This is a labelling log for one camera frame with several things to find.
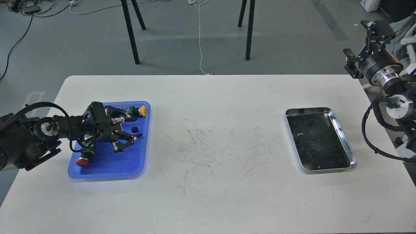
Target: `gray floor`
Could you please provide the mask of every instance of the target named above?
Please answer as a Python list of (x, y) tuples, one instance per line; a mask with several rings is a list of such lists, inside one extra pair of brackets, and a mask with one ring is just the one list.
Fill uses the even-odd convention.
[[(61, 0), (50, 12), (58, 12), (68, 2)], [(240, 0), (208, 0), (200, 7), (202, 68), (218, 75), (345, 74), (342, 50), (351, 48), (358, 53), (365, 42), (360, 20), (383, 19), (378, 12), (366, 12), (359, 2), (258, 1), (251, 60), (245, 61), (248, 10), (243, 27), (238, 28)], [(81, 0), (72, 10), (90, 12), (117, 4), (120, 1)], [(43, 1), (40, 6), (47, 9), (50, 3)], [(147, 30), (140, 29), (131, 6), (130, 14), (140, 65), (133, 61), (121, 7), (88, 15), (73, 15), (66, 9), (53, 17), (35, 17), (26, 37), (13, 50), (7, 74), (0, 81), (0, 115), (17, 112), (32, 92), (45, 92), (42, 100), (53, 102), (71, 75), (202, 75), (198, 7), (186, 0), (147, 2), (139, 7)], [(9, 12), (0, 4), (0, 73), (29, 21), (30, 16)], [(29, 103), (38, 97), (33, 96)], [(47, 111), (39, 110), (36, 115), (44, 117)], [(0, 204), (16, 173), (0, 172)]]

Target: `tray rim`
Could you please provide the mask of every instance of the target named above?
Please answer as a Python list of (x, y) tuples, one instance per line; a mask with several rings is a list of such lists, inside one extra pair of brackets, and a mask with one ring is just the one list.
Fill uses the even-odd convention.
[[(335, 128), (335, 126), (334, 126), (334, 129), (335, 129), (335, 131), (337, 132), (338, 139), (340, 140), (341, 145), (342, 145), (342, 148), (344, 149), (344, 151), (345, 151), (345, 153), (347, 154), (347, 157), (348, 157), (348, 159), (349, 159), (349, 163), (350, 163), (350, 166), (349, 166), (349, 167), (343, 167), (343, 168), (331, 168), (331, 169), (319, 169), (319, 170), (308, 170), (308, 169), (306, 169), (306, 168), (303, 166), (302, 161), (300, 160), (300, 155), (299, 155), (299, 152), (298, 152), (297, 147), (296, 147), (296, 142), (295, 142), (295, 140), (294, 140), (294, 138), (293, 138), (293, 132), (292, 132), (292, 129), (290, 128), (290, 125), (289, 125), (289, 120), (288, 120), (288, 118), (287, 118), (287, 117), (290, 115), (290, 114), (288, 114), (288, 113), (287, 113), (288, 111), (290, 111), (290, 110), (299, 110), (299, 109), (327, 109), (329, 112), (331, 112), (331, 115), (333, 116), (333, 118), (331, 118), (331, 115), (330, 115), (329, 117), (330, 117), (330, 120), (331, 120), (331, 122), (332, 122), (332, 125), (334, 126), (334, 122), (335, 122), (335, 123), (337, 124), (337, 126), (338, 126), (338, 131), (337, 131), (337, 129)], [(287, 127), (289, 128), (289, 132), (290, 132), (290, 136), (291, 136), (290, 138), (292, 139), (293, 145), (294, 145), (294, 147), (295, 147), (295, 149), (296, 149), (297, 158), (298, 158), (298, 160), (299, 160), (300, 166), (301, 166), (304, 170), (306, 170), (307, 172), (311, 172), (311, 173), (323, 173), (323, 172), (339, 172), (339, 171), (344, 171), (344, 170), (351, 170), (351, 169), (354, 169), (354, 168), (356, 168), (356, 167), (357, 167), (357, 165), (358, 165), (357, 158), (355, 157), (355, 154), (354, 154), (354, 152), (352, 151), (351, 145), (350, 145), (350, 143), (348, 142), (348, 139), (347, 139), (347, 137), (346, 137), (346, 135), (345, 135), (344, 131), (342, 130), (342, 127), (341, 127), (341, 125), (340, 125), (340, 123), (339, 123), (339, 121), (338, 121), (338, 118), (337, 118), (337, 116), (336, 116), (336, 114), (335, 114), (335, 111), (334, 111), (333, 109), (331, 109), (331, 108), (329, 108), (329, 107), (289, 108), (289, 109), (287, 109), (287, 110), (285, 111), (285, 117), (286, 117)]]

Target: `blue tray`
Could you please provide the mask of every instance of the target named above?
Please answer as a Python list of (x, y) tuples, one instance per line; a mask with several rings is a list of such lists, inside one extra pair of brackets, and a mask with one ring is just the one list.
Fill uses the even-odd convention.
[(144, 166), (146, 155), (147, 134), (149, 130), (150, 104), (145, 101), (135, 102), (105, 102), (104, 106), (116, 108), (145, 106), (146, 117), (140, 117), (134, 122), (123, 122), (121, 126), (125, 132), (131, 133), (132, 127), (138, 127), (143, 136), (134, 141), (134, 145), (126, 148), (124, 152), (114, 153), (111, 143), (100, 143), (97, 145), (95, 156), (90, 159), (89, 167), (79, 167), (75, 164), (80, 153), (73, 153), (68, 166), (68, 175), (73, 179), (96, 179), (96, 178), (118, 178), (132, 177), (137, 175)]

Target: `black table leg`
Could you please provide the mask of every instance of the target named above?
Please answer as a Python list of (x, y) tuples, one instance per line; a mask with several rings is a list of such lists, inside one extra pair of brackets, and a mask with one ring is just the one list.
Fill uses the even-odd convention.
[(133, 51), (134, 62), (140, 64), (139, 54), (137, 53), (136, 40), (134, 39), (133, 27), (131, 25), (129, 9), (127, 6), (127, 0), (121, 0), (121, 6), (123, 7), (124, 19), (126, 20), (127, 31), (129, 32), (131, 50)]
[(245, 12), (245, 6), (247, 5), (247, 0), (243, 0), (241, 4), (241, 10), (240, 10), (240, 17), (238, 18), (238, 26), (241, 27), (243, 24), (243, 17)]
[(245, 60), (250, 60), (251, 36), (253, 35), (254, 5), (255, 5), (255, 0), (250, 0), (250, 9), (248, 12), (248, 31), (247, 31), (247, 45), (245, 48)]
[(143, 18), (141, 16), (139, 6), (137, 5), (136, 0), (131, 0), (131, 4), (133, 5), (134, 11), (136, 12), (137, 18), (139, 19), (141, 29), (146, 30), (146, 26), (144, 25)]

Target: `white box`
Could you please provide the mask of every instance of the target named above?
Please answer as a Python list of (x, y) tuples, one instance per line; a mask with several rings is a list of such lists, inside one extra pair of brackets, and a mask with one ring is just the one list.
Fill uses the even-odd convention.
[(370, 12), (379, 8), (380, 0), (361, 0), (360, 4), (366, 11)]

